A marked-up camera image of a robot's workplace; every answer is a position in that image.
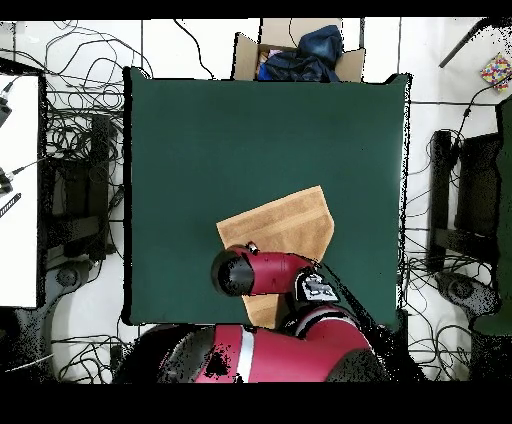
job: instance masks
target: cardboard box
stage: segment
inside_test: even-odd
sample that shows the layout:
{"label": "cardboard box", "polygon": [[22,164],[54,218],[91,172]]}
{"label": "cardboard box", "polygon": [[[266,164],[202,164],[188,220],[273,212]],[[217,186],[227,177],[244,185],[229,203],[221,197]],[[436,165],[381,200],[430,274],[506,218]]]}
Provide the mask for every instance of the cardboard box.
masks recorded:
{"label": "cardboard box", "polygon": [[[256,67],[261,52],[271,49],[291,51],[304,34],[327,25],[340,26],[340,18],[263,18],[260,23],[259,40],[255,42],[242,33],[235,36],[235,51],[231,78],[237,81],[256,79]],[[365,49],[344,52],[334,71],[340,81],[361,82]]]}

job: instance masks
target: black cable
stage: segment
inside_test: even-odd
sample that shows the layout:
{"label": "black cable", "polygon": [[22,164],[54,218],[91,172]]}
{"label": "black cable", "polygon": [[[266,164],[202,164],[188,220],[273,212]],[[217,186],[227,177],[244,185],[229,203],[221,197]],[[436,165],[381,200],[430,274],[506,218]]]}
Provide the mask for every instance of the black cable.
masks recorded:
{"label": "black cable", "polygon": [[396,73],[400,73],[400,46],[402,44],[402,18],[398,21],[398,60],[396,62]]}
{"label": "black cable", "polygon": [[[10,49],[5,49],[3,47],[0,47],[0,51],[2,52],[6,52],[6,53],[13,53],[13,50],[10,50]],[[77,80],[84,80],[84,78],[81,78],[81,77],[77,77],[77,76],[73,76],[73,75],[66,75],[66,74],[57,74],[56,72],[54,71],[51,71],[50,69],[47,69],[45,68],[45,66],[39,62],[37,59],[35,59],[32,55],[30,55],[29,53],[27,52],[24,52],[24,51],[21,51],[21,50],[17,50],[16,51],[17,54],[19,54],[21,57],[24,57],[26,59],[30,59],[32,62],[34,62],[35,64],[37,64],[46,74],[48,75],[52,75],[52,76],[57,76],[59,78],[61,78],[65,83],[66,83],[66,86],[67,87],[74,87],[74,85],[72,84],[69,84],[65,78],[72,78],[72,79],[77,79]],[[96,80],[89,80],[91,82],[97,82],[97,83],[105,83],[105,81],[96,81]],[[111,82],[110,84],[113,84],[113,85],[120,85],[122,86],[123,83],[121,81],[119,82]]]}
{"label": "black cable", "polygon": [[121,315],[119,315],[119,318],[117,319],[117,324],[116,324],[116,336],[119,338],[119,324],[121,322]]}
{"label": "black cable", "polygon": [[[53,40],[51,40],[51,41],[46,45],[46,54],[45,54],[45,63],[44,63],[46,67],[47,67],[47,65],[48,65],[48,64],[47,64],[48,51],[49,51],[49,49],[50,49],[51,45],[55,42],[55,40],[62,40],[64,37],[66,37],[66,36],[68,36],[68,35],[70,35],[70,34],[72,34],[72,33],[77,33],[77,34],[82,34],[82,35],[91,35],[91,34],[84,34],[83,32],[76,31],[76,29],[77,29],[77,28],[78,28],[78,21],[76,21],[76,25],[75,25],[75,27],[74,27],[74,28],[73,28],[69,33],[66,33],[66,34],[64,34],[64,35],[62,35],[62,36],[59,36],[59,37],[54,38]],[[114,52],[115,62],[117,62],[117,52],[116,52],[116,50],[115,50],[115,49],[110,45],[110,43],[105,39],[105,37],[103,37],[103,35],[102,35],[102,34],[100,34],[100,33],[96,32],[96,31],[94,31],[94,33],[95,33],[95,34],[100,35],[100,37],[101,37],[105,42],[107,42],[107,44],[108,44],[108,46],[110,47],[110,49]],[[110,72],[109,80],[112,78],[112,75],[113,75],[113,73],[114,73],[114,70],[115,70],[115,65],[113,66],[112,71]],[[86,78],[85,78],[85,81],[84,81],[84,83],[82,84],[84,87],[85,87],[85,83],[87,82],[88,76],[89,76],[89,73],[87,74],[87,76],[86,76]]]}
{"label": "black cable", "polygon": [[[69,65],[71,64],[71,62],[73,61],[73,59],[75,58],[75,56],[78,54],[78,51],[85,45],[88,45],[88,44],[95,44],[95,43],[107,43],[108,45],[110,45],[109,43],[110,42],[116,42],[116,43],[119,43],[121,44],[122,46],[128,48],[129,50],[131,50],[133,53],[137,53],[138,55],[140,55],[140,53],[133,49],[132,47],[130,47],[128,44],[126,44],[124,41],[120,40],[119,38],[117,37],[114,37],[113,35],[111,34],[108,34],[108,33],[105,33],[105,32],[99,32],[99,31],[95,31],[95,30],[92,30],[92,29],[89,29],[89,28],[84,28],[84,27],[78,27],[78,21],[77,21],[77,26],[75,27],[75,29],[78,28],[78,29],[82,29],[82,30],[85,30],[85,31],[89,31],[91,32],[92,34],[83,34],[83,33],[80,33],[80,32],[77,32],[76,30],[73,30],[67,34],[65,34],[64,36],[62,36],[62,38],[64,38],[65,36],[68,36],[72,33],[77,33],[77,34],[81,34],[81,35],[99,35],[100,37],[102,37],[102,40],[93,40],[93,41],[85,41],[83,43],[80,43],[79,46],[77,47],[77,49],[75,50],[75,52],[73,53],[73,55],[71,56],[71,59],[68,61],[68,63],[64,66],[64,68],[60,71],[60,72],[56,72],[55,74],[57,75],[60,75],[60,74],[63,74],[64,71],[69,67]],[[103,36],[106,35],[108,37],[111,37],[110,39],[105,39]],[[49,47],[51,47],[52,44],[50,44],[50,46],[47,45],[47,48],[46,50],[48,51],[49,50]],[[146,63],[148,64],[148,67],[149,67],[149,70],[150,70],[150,73],[151,75],[153,75],[153,69],[151,68],[151,64],[147,61],[146,59]]]}
{"label": "black cable", "polygon": [[416,218],[418,216],[422,216],[422,215],[425,215],[428,211],[429,211],[430,207],[427,208],[427,210],[425,212],[422,212],[422,213],[419,213],[417,215],[406,215],[405,217],[406,218]]}
{"label": "black cable", "polygon": [[21,78],[23,75],[18,75],[17,77],[15,77],[11,82],[9,82],[9,84],[7,84],[4,89],[2,90],[4,93],[8,93],[9,91],[11,91],[11,88],[14,84],[14,82],[18,79],[18,78]]}
{"label": "black cable", "polygon": [[[69,24],[66,25],[64,28],[60,28],[56,23],[55,21],[53,21],[53,23],[55,24],[55,26],[57,28],[59,28],[60,30],[64,31],[66,28],[68,28]],[[48,68],[48,51],[50,50],[50,47],[52,46],[52,44],[54,44],[55,42],[59,41],[59,40],[62,40],[63,38],[67,37],[68,35],[72,34],[76,28],[78,26],[78,21],[76,21],[76,24],[75,24],[75,27],[71,29],[71,31],[67,32],[66,34],[62,34],[62,35],[59,35],[53,39],[51,39],[50,41],[48,41],[48,43],[46,43],[46,48],[45,48],[45,55],[44,55],[44,66],[45,68]]]}
{"label": "black cable", "polygon": [[421,311],[421,313],[422,313],[422,314],[424,314],[424,313],[425,313],[425,311],[426,311],[426,310],[427,310],[427,308],[428,308],[428,301],[427,301],[426,297],[425,297],[425,296],[423,296],[423,293],[421,293],[421,291],[420,291],[418,288],[416,288],[416,291],[418,292],[418,294],[419,294],[419,295],[423,298],[423,300],[425,301],[425,307],[424,307],[424,308],[423,308],[423,310]]}
{"label": "black cable", "polygon": [[430,286],[430,287],[432,287],[434,290],[437,290],[437,287],[436,287],[436,286],[434,286],[433,284],[430,284],[430,283],[428,282],[428,281],[433,277],[433,274],[434,274],[434,273],[431,273],[431,274],[428,276],[428,279],[427,279],[427,280],[425,280],[425,279],[423,278],[423,276],[420,276],[420,275],[416,274],[413,270],[411,270],[411,273],[412,273],[412,274],[414,274],[418,279],[420,279],[421,281],[423,281],[423,282],[425,283],[425,284],[423,284],[423,286],[421,286],[421,287],[417,287],[415,284],[413,284],[413,285],[415,286],[415,288],[414,288],[413,290],[418,291],[418,293],[420,294],[420,296],[421,296],[421,297],[423,297],[423,299],[424,299],[424,300],[425,300],[425,302],[426,302],[426,301],[427,301],[427,299],[425,299],[425,297],[424,297],[424,296],[423,296],[423,294],[420,292],[420,290],[421,290],[421,288],[423,288],[424,286]]}
{"label": "black cable", "polygon": [[[469,103],[459,103],[459,102],[424,102],[419,100],[411,100],[409,101],[412,105],[449,105],[449,106],[468,106]],[[473,103],[472,106],[487,106],[487,107],[496,107],[497,105],[493,103]]]}
{"label": "black cable", "polygon": [[415,171],[415,172],[409,172],[407,173],[407,176],[412,176],[412,175],[418,175],[418,174],[421,174],[423,173],[424,171],[427,170],[427,168],[430,166],[430,164],[432,163],[432,158],[430,157],[430,153],[429,153],[429,149],[430,149],[430,145],[432,144],[432,140],[434,139],[434,135],[432,134],[432,137],[430,137],[430,140],[429,142],[427,143],[427,145],[425,146],[425,152],[428,156],[428,163],[425,165],[425,168],[421,169],[420,171]]}
{"label": "black cable", "polygon": [[189,35],[190,38],[192,38],[192,40],[194,40],[194,43],[196,43],[196,47],[197,47],[197,53],[199,54],[199,64],[201,65],[201,67],[210,74],[210,77],[212,80],[215,79],[215,77],[213,76],[212,72],[206,67],[203,65],[203,60],[201,59],[201,48],[199,47],[199,43],[197,42],[196,40],[196,37],[194,37],[185,27],[183,27],[182,25],[180,25],[180,23],[176,20],[176,19],[173,19],[174,23],[176,25],[178,25],[183,31],[185,31],[186,34]]}
{"label": "black cable", "polygon": [[430,193],[430,190],[431,189],[428,189],[427,191],[421,193],[420,195],[416,196],[416,197],[413,197],[412,199],[408,200],[406,203],[405,203],[405,206],[407,206],[409,203],[413,202],[414,200],[416,199],[419,199],[420,197],[424,196],[425,194],[428,194]]}
{"label": "black cable", "polygon": [[290,38],[292,39],[292,43],[295,47],[297,47],[297,44],[295,43],[295,40],[292,37],[292,19],[290,18],[290,23],[288,24],[288,34],[290,34]]}
{"label": "black cable", "polygon": [[[97,349],[102,347],[102,346],[105,346],[105,345],[109,345],[110,346],[112,344],[112,340],[114,340],[114,339],[117,340],[118,343],[123,345],[123,346],[130,346],[131,345],[130,343],[123,342],[118,337],[109,336],[109,335],[106,335],[106,334],[92,335],[92,336],[88,336],[88,337],[89,338],[93,338],[93,337],[106,337],[106,339],[101,341],[101,342],[95,342],[95,341],[88,342],[86,344],[86,346],[78,354],[76,354],[75,356],[73,356],[71,358],[71,360],[68,362],[68,364],[66,364],[64,367],[62,367],[60,369],[60,371],[58,373],[59,381],[62,381],[64,379],[64,377],[66,376],[66,374],[68,373],[68,371],[69,371],[69,369],[71,367],[76,366],[76,365],[81,365],[82,368],[88,374],[88,377],[80,378],[78,380],[74,380],[74,382],[89,380],[89,383],[93,384],[95,378],[99,378],[101,384],[105,384],[105,380],[103,379],[102,373],[103,373],[104,370],[108,370],[108,371],[112,372],[112,369],[111,369],[111,367],[109,365],[103,364],[101,362],[101,360],[100,360],[100,358],[98,356]],[[86,337],[71,337],[71,338],[68,338],[68,339],[53,340],[52,343],[63,343],[63,342],[72,341],[74,339],[82,339],[82,338],[86,338]],[[89,353],[94,354],[95,358],[84,358],[84,355],[89,354]],[[91,363],[93,363],[96,366],[98,372],[97,372],[97,374],[94,377],[92,376],[92,374],[90,373],[88,368],[85,366],[86,362],[91,362]]]}
{"label": "black cable", "polygon": [[110,227],[110,225],[108,227],[108,232],[110,234],[110,240],[112,240],[112,245],[114,246],[114,249],[116,249],[116,252],[119,255],[119,257],[121,258],[121,260],[124,261],[124,256],[121,255],[121,253],[119,253],[119,249],[117,248],[116,243],[114,242],[114,236],[112,235],[112,228]]}
{"label": "black cable", "polygon": [[455,174],[455,172],[453,170],[452,170],[451,174],[450,174],[450,184],[452,184],[455,188],[458,189],[459,186],[457,184],[455,184],[455,181],[457,181],[459,179],[459,176],[457,174]]}
{"label": "black cable", "polygon": [[[454,262],[451,264],[451,265],[445,265],[443,266],[443,270],[448,270],[450,272],[455,272],[457,271],[458,269],[462,268],[463,266],[466,266],[466,265],[471,265],[471,264],[475,264],[475,263],[478,263],[479,264],[479,267],[484,267],[488,272],[489,274],[491,274],[491,269],[483,262],[478,262],[476,261],[475,259],[469,257],[469,256],[464,256],[464,255],[444,255],[444,256],[438,256],[438,257],[431,257],[430,260],[435,260],[435,259],[444,259],[444,260],[454,260]],[[420,268],[420,267],[417,267],[417,266],[412,266],[412,262],[420,262],[425,268]],[[428,270],[426,269],[426,259],[422,259],[422,258],[410,258],[410,263],[409,263],[409,268],[411,270],[417,270],[417,271],[425,271],[425,272],[428,272]]]}
{"label": "black cable", "polygon": [[116,339],[117,343],[130,345],[130,343],[123,342],[119,337],[111,336],[110,334],[93,334],[93,335],[90,335],[90,336],[67,337],[65,339],[55,339],[55,340],[52,340],[52,343],[77,342],[78,340],[82,340],[82,339],[92,339],[92,338],[98,338],[98,337],[107,337],[108,339]]}
{"label": "black cable", "polygon": [[[507,75],[505,75],[505,76],[504,76],[502,79],[500,79],[499,81],[497,81],[497,82],[495,82],[494,84],[489,85],[489,86],[487,86],[487,87],[485,87],[485,88],[482,88],[481,90],[478,90],[478,91],[474,94],[474,96],[471,98],[471,101],[469,102],[468,107],[467,107],[467,108],[466,108],[466,110],[464,111],[464,116],[463,116],[463,118],[462,118],[462,123],[460,124],[460,128],[459,128],[459,131],[458,131],[458,132],[459,132],[459,135],[462,133],[462,128],[464,127],[464,123],[466,122],[467,117],[468,117],[468,116],[469,116],[469,114],[471,113],[471,107],[473,106],[473,102],[475,101],[476,97],[477,97],[480,93],[484,92],[485,90],[489,90],[489,89],[491,89],[491,88],[493,88],[493,87],[496,87],[497,85],[500,85],[500,84],[502,84],[503,82],[505,82],[506,80],[509,80],[509,79],[511,79],[511,78],[512,78],[512,71],[511,71],[510,73],[508,73]],[[457,138],[457,139],[455,140],[455,146],[458,146],[458,145],[459,145],[459,142],[460,142],[460,139],[459,139],[459,138]]]}
{"label": "black cable", "polygon": [[27,169],[29,166],[35,165],[36,163],[42,162],[43,160],[49,159],[49,158],[51,158],[51,157],[55,156],[56,154],[63,153],[63,152],[65,152],[65,151],[69,151],[69,149],[62,149],[62,150],[57,151],[57,152],[48,153],[44,158],[41,158],[41,159],[35,160],[34,162],[29,163],[28,165],[21,166],[21,167],[19,167],[19,168],[15,169],[14,171],[12,171],[10,174],[12,174],[13,176],[14,176],[14,175],[18,175],[21,171],[24,171],[24,170],[25,170],[25,169]]}
{"label": "black cable", "polygon": [[96,277],[94,277],[92,280],[87,281],[85,284],[92,283],[93,281],[96,281],[101,273],[101,268],[103,267],[103,261],[100,261],[100,267],[98,268],[98,273],[96,274]]}
{"label": "black cable", "polygon": [[427,248],[425,246],[422,246],[421,244],[417,243],[416,241],[414,241],[412,238],[410,238],[409,236],[405,235],[405,238],[411,242],[413,242],[416,246],[419,246],[421,247],[422,249],[425,250],[425,252],[427,251]]}
{"label": "black cable", "polygon": [[[455,259],[455,262],[451,265],[451,268],[452,270],[455,270],[455,268],[460,268],[468,263],[474,263],[474,259],[472,258],[469,258],[469,257],[466,257],[466,256],[458,256],[458,255],[446,255],[446,258],[450,259],[450,258],[454,258]],[[432,274],[433,273],[428,273],[428,279],[425,280],[422,276],[419,276],[418,274],[416,274],[416,272],[414,272],[415,270],[422,270],[421,267],[417,267],[414,265],[415,262],[418,262],[418,263],[424,263],[425,259],[421,259],[421,258],[409,258],[408,261],[407,261],[407,269],[413,274],[413,275],[416,275],[417,278],[416,279],[421,279],[423,280],[426,284],[429,284],[428,283],[428,279],[430,279],[432,277]],[[412,283],[412,281],[414,280],[410,280],[409,277],[408,277],[408,280],[406,282],[406,288],[405,288],[405,292],[408,290],[408,287],[409,287],[409,284],[411,284],[413,287],[416,287],[414,283]],[[421,287],[416,287],[416,290],[417,292],[422,296],[422,298],[426,301],[426,298],[422,295],[421,291],[419,290],[421,289]],[[435,366],[435,365],[432,365],[432,367],[434,368],[437,368],[439,370],[438,374],[436,375],[436,377],[434,378],[434,380],[438,380],[441,376],[441,373],[444,373],[446,374],[447,378],[450,379],[450,380],[458,380],[458,378],[456,376],[452,376],[452,373],[454,372],[453,370],[453,366],[454,366],[454,359],[457,360],[458,362],[460,362],[461,364],[465,365],[465,366],[468,366],[469,365],[469,360],[467,358],[467,354],[466,354],[466,351],[462,348],[460,348],[460,346],[457,347],[457,351],[456,353],[458,355],[456,355],[453,351],[450,351],[449,349],[447,349],[447,347],[441,343],[439,341],[439,337],[441,335],[441,333],[443,331],[445,331],[446,329],[448,328],[458,328],[464,332],[466,332],[467,334],[471,334],[467,329],[461,327],[460,325],[456,325],[456,324],[452,324],[452,325],[447,325],[447,326],[444,326],[442,327],[435,335],[434,335],[434,331],[433,331],[433,327],[432,325],[430,324],[430,322],[428,321],[428,319],[424,316],[424,312],[425,311],[419,311],[418,309],[416,309],[413,305],[411,305],[410,303],[408,303],[406,301],[405,305],[404,306],[408,306],[410,307],[411,309],[413,309],[414,311],[416,311],[416,315],[410,315],[410,317],[414,317],[414,316],[420,316],[423,318],[423,320],[427,323],[428,325],[428,328],[429,328],[429,333],[430,333],[430,337],[429,338],[424,338],[424,339],[420,339],[420,340],[414,340],[414,338],[409,334],[409,336],[414,340],[412,343],[409,344],[409,348],[415,344],[421,344],[422,346],[426,347],[427,349],[429,349],[428,351],[429,352],[432,352],[433,353],[433,358],[431,358],[430,360],[427,360],[427,361],[420,361],[420,362],[417,362],[420,366],[430,366],[428,364],[431,364],[432,362],[434,362],[435,360],[438,361],[439,363],[439,367]],[[424,345],[422,342],[424,341],[430,341],[432,343],[432,346],[433,348],[430,349],[428,346]],[[447,363],[442,355],[444,354],[448,354],[449,357],[450,357],[450,361],[451,363]]]}

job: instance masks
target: tangled wires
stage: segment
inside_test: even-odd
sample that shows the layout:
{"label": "tangled wires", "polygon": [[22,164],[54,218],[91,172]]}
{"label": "tangled wires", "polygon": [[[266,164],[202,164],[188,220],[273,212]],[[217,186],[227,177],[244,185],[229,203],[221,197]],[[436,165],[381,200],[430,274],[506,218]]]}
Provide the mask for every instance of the tangled wires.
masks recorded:
{"label": "tangled wires", "polygon": [[[26,52],[16,51],[19,57],[28,59],[31,64],[39,66],[47,75],[49,107],[47,148],[50,152],[64,151],[63,154],[57,155],[57,157],[60,156],[69,160],[88,159],[91,140],[91,117],[93,115],[108,116],[113,131],[108,141],[108,163],[103,166],[107,168],[110,164],[113,165],[114,169],[109,174],[109,182],[111,185],[114,185],[112,176],[114,175],[116,166],[123,164],[124,157],[124,151],[119,141],[123,131],[123,83],[120,75],[120,71],[123,67],[118,63],[116,47],[131,51],[131,63],[126,63],[125,65],[133,66],[136,57],[139,56],[141,63],[147,65],[147,70],[150,76],[152,76],[153,71],[151,65],[138,51],[111,34],[81,27],[78,21],[54,22],[54,25],[64,33],[54,37],[46,44],[43,63]],[[76,35],[93,39],[80,43],[66,65],[60,71],[51,70],[48,65],[50,52],[56,50],[56,47],[58,47],[62,40]],[[107,45],[112,51],[113,57],[99,57],[95,59],[85,73],[85,77],[65,74],[71,63],[76,60],[80,50],[85,48],[97,48],[98,44]],[[0,51],[12,52],[12,50],[5,48],[0,49]],[[91,79],[91,72],[101,62],[112,64],[108,78],[104,81]],[[119,74],[117,80],[114,79],[116,71]],[[64,83],[66,90],[57,90],[52,84],[54,80],[61,83],[59,85]]]}
{"label": "tangled wires", "polygon": [[[455,272],[468,265],[478,263],[475,262],[473,258],[463,255],[446,255],[443,256],[442,259],[446,260],[443,270],[449,272]],[[481,269],[486,269],[489,274],[491,272],[487,264],[478,263],[478,272],[472,277],[477,278],[480,276]],[[429,334],[428,337],[417,340],[409,334],[409,337],[412,339],[412,342],[409,343],[409,352],[413,355],[432,354],[430,359],[417,361],[417,363],[422,368],[437,370],[437,374],[432,377],[433,380],[440,380],[442,378],[458,380],[460,379],[459,374],[467,374],[468,372],[470,352],[461,346],[457,346],[455,349],[450,350],[440,341],[440,337],[441,334],[450,328],[462,331],[464,334],[469,336],[471,336],[471,333],[468,329],[456,324],[445,325],[439,330],[434,331],[432,323],[425,316],[429,302],[427,297],[422,293],[422,290],[424,287],[427,287],[435,291],[433,295],[440,296],[439,293],[437,293],[436,285],[431,282],[435,272],[427,269],[425,259],[423,258],[408,258],[406,270],[405,287],[403,288],[399,298],[399,306],[406,310],[410,310],[410,318],[420,317],[427,325]],[[423,299],[425,306],[421,311],[409,302],[408,293],[418,294],[419,297]]]}
{"label": "tangled wires", "polygon": [[[102,341],[91,340],[94,338],[105,337]],[[70,337],[68,339],[53,340],[53,344],[85,344],[85,347],[71,360],[60,369],[57,380],[59,382],[79,383],[88,382],[89,384],[107,384],[112,379],[116,366],[112,363],[112,352],[117,348],[126,352],[131,348],[131,343],[123,342],[119,337],[108,335],[93,335],[89,337]],[[104,359],[108,355],[111,358],[110,363],[104,363]],[[85,371],[86,376],[80,378],[71,377],[70,371],[74,367],[79,367]]]}

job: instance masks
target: white tile floor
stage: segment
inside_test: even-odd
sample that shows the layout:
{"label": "white tile floor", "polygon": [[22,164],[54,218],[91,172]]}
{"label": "white tile floor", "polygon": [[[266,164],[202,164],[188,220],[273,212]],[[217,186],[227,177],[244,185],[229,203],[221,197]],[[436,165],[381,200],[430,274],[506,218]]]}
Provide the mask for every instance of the white tile floor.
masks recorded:
{"label": "white tile floor", "polygon": [[[366,60],[364,65],[364,81],[384,82],[399,69],[413,75],[411,100],[423,102],[469,102],[472,95],[484,88],[486,83],[480,78],[479,70],[498,52],[504,53],[509,59],[512,56],[511,40],[496,30],[485,31],[467,44],[455,58],[444,68],[438,64],[442,58],[455,46],[460,38],[471,28],[479,18],[367,18],[365,26]],[[172,20],[151,20],[143,23],[143,43],[141,45],[140,21],[80,21],[81,27],[109,33],[123,40],[140,51],[142,48],[147,57],[154,77],[157,78],[202,78],[208,79],[208,73],[198,62],[198,54],[194,42],[181,31]],[[184,25],[195,35],[201,46],[203,63],[218,79],[230,77],[233,41],[235,32],[241,31],[252,39],[257,39],[259,19],[230,19],[230,20],[198,20],[187,19]],[[344,18],[342,20],[345,49],[358,48],[359,20]],[[16,48],[33,55],[40,62],[45,60],[45,45],[52,38],[64,34],[52,22],[21,22],[17,24]],[[97,40],[97,35],[72,34],[50,48],[48,67],[55,71],[64,70],[67,75],[86,77],[87,69],[93,61],[101,56],[114,59],[113,50],[104,43],[85,45],[69,66],[71,55],[79,43]],[[0,48],[11,49],[12,33],[5,25],[0,26]],[[117,61],[121,65],[141,66],[141,58],[120,45],[112,43],[117,52]],[[12,54],[0,52],[0,57],[12,57]],[[22,57],[16,60],[34,65]],[[95,64],[89,78],[103,81],[108,77],[112,63],[106,60]],[[114,69],[114,81],[121,80],[120,69]],[[59,78],[50,77],[49,81],[57,89],[65,89]],[[478,103],[496,104],[509,93],[498,94],[487,90],[478,97]],[[465,106],[454,105],[425,105],[411,106],[411,144],[409,171],[423,169],[428,163],[425,147],[432,133],[442,128],[458,129],[462,120]],[[463,130],[465,137],[496,131],[494,108],[474,107]],[[122,181],[118,172],[115,181]],[[428,172],[411,176],[408,183],[408,199],[423,193],[428,189]],[[422,196],[412,201],[407,207],[407,215],[421,214],[427,209],[428,196]],[[454,211],[454,196],[451,199],[451,210]],[[122,218],[123,206],[119,207],[113,219]],[[407,227],[426,228],[427,215],[408,218]],[[113,224],[114,240],[123,252],[122,224]],[[408,237],[424,245],[426,232],[411,231]],[[408,241],[406,249],[421,250]],[[53,325],[53,337],[65,338],[72,336],[87,336],[91,334],[116,334],[116,322],[122,307],[122,261],[117,255],[110,256],[103,264],[100,277],[94,283],[81,288],[78,292],[66,296],[59,304]],[[434,329],[445,324],[459,323],[467,325],[461,310],[444,301],[428,286],[421,293],[411,290],[409,303],[419,311],[425,310],[425,316],[432,322]],[[428,328],[421,317],[409,319],[411,340],[428,337]],[[120,325],[121,338],[130,341],[137,335],[137,328]],[[460,331],[443,333],[441,341],[450,349],[456,346],[469,348],[467,336]],[[55,365],[60,368],[66,364],[80,346],[57,345],[55,347]],[[428,359],[432,354],[417,353],[418,359]],[[74,376],[81,377],[80,369],[73,369]],[[425,368],[425,372],[433,377],[436,369]]]}

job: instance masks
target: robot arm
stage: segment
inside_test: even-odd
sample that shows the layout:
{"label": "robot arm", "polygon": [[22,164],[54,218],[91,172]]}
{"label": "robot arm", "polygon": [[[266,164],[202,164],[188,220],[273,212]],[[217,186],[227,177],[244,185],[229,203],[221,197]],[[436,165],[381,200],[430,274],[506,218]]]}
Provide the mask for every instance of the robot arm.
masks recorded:
{"label": "robot arm", "polygon": [[384,381],[368,340],[315,264],[294,254],[260,252],[249,243],[217,255],[215,287],[228,296],[294,293],[303,307],[287,334],[243,325],[215,325],[187,335],[162,361],[158,381]]}

